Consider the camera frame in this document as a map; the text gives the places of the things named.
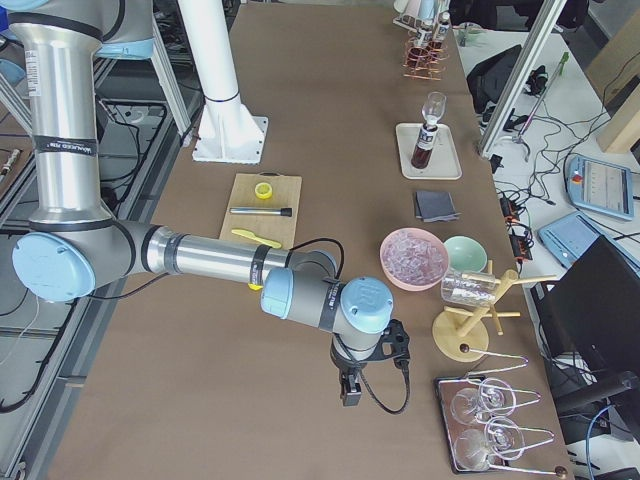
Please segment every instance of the yellow utensil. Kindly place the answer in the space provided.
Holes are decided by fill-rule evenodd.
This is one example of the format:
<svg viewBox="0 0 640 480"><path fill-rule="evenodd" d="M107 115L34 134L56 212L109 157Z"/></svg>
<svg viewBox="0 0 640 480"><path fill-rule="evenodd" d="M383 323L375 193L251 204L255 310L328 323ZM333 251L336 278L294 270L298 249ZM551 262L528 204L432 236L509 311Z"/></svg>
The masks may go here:
<svg viewBox="0 0 640 480"><path fill-rule="evenodd" d="M231 230L231 233L233 233L234 235L238 235L239 237L248 238L249 240L253 240L254 242L262 243L263 245L269 245L272 248L282 248L282 244L280 242L269 240L268 238L259 237L251 230L245 230L244 228L233 228Z"/></svg>

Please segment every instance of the wine glass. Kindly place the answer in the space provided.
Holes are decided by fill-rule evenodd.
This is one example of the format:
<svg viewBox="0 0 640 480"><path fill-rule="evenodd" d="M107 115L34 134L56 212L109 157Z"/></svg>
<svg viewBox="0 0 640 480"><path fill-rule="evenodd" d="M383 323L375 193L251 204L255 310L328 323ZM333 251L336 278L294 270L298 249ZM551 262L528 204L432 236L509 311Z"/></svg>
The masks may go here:
<svg viewBox="0 0 640 480"><path fill-rule="evenodd" d="M494 466L496 457L517 460L526 449L521 428L506 417L494 417L483 431L462 432L453 445L453 456L463 469L483 472Z"/></svg>
<svg viewBox="0 0 640 480"><path fill-rule="evenodd" d="M460 390L451 400L451 414L464 425L487 423L494 416L508 416L516 408L516 395L511 386L498 378L488 377L477 388Z"/></svg>
<svg viewBox="0 0 640 480"><path fill-rule="evenodd" d="M447 96L440 92L431 92L422 106L422 116L428 125L436 125L444 115Z"/></svg>

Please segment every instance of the wooden base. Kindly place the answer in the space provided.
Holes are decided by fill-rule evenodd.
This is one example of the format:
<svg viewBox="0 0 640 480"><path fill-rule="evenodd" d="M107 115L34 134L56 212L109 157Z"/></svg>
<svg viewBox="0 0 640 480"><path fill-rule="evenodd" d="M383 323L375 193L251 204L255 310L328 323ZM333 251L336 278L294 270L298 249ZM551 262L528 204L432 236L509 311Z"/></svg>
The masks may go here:
<svg viewBox="0 0 640 480"><path fill-rule="evenodd" d="M482 322L478 322L468 335L459 337L456 329L467 316L442 312L436 317L431 329L433 339L442 353L458 362L475 362L484 354L476 352L462 353L460 345L466 343L472 349L486 351L489 348L489 333Z"/></svg>

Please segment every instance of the white tray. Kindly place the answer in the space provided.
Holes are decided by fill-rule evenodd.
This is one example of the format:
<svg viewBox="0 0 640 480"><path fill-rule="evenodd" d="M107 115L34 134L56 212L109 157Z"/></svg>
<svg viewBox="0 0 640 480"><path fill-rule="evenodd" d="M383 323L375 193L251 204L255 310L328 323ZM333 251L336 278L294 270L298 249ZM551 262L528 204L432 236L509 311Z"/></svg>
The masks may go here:
<svg viewBox="0 0 640 480"><path fill-rule="evenodd" d="M457 180L462 176L462 168L453 144L451 129L438 124L438 134L433 145L431 161L420 170L411 165L411 156L420 133L420 123L399 123L396 125L398 153L402 175L412 180Z"/></svg>

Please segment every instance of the ice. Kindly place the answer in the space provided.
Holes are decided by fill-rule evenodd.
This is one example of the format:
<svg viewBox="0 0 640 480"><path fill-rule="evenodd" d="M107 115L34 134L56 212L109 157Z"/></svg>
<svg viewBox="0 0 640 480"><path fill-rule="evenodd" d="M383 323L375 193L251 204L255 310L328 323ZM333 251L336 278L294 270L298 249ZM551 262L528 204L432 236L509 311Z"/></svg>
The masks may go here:
<svg viewBox="0 0 640 480"><path fill-rule="evenodd" d="M382 262L393 277L416 286L438 281L448 267L435 245L408 232L398 232L385 246Z"/></svg>

